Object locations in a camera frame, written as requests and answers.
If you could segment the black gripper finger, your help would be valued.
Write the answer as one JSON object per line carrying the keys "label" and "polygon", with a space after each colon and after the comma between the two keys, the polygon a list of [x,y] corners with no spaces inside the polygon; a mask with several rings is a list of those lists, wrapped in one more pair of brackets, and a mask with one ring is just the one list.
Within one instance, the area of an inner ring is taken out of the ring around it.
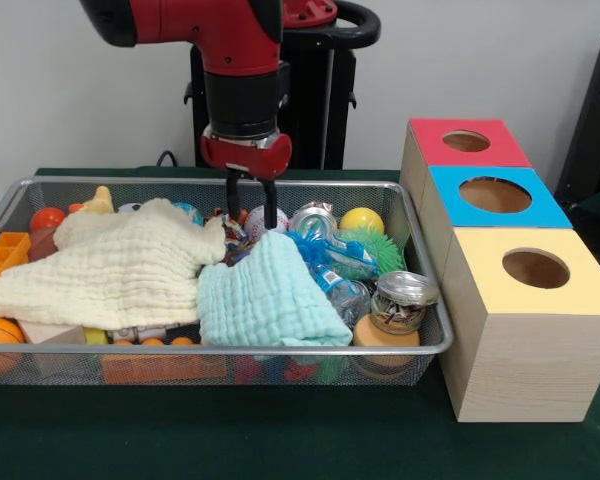
{"label": "black gripper finger", "polygon": [[230,170],[226,179],[227,206],[229,217],[238,222],[240,217],[240,200],[238,182],[241,179],[239,171]]}
{"label": "black gripper finger", "polygon": [[265,193],[264,225],[267,230],[277,227],[277,190],[274,180],[260,180]]}

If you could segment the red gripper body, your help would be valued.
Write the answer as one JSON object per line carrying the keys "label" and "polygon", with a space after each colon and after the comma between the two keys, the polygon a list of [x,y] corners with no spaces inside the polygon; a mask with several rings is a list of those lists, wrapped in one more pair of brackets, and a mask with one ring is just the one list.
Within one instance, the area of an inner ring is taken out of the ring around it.
{"label": "red gripper body", "polygon": [[216,169],[236,170],[259,179],[275,179],[289,165],[292,142],[288,135],[281,133],[244,141],[203,135],[200,149],[204,160]]}

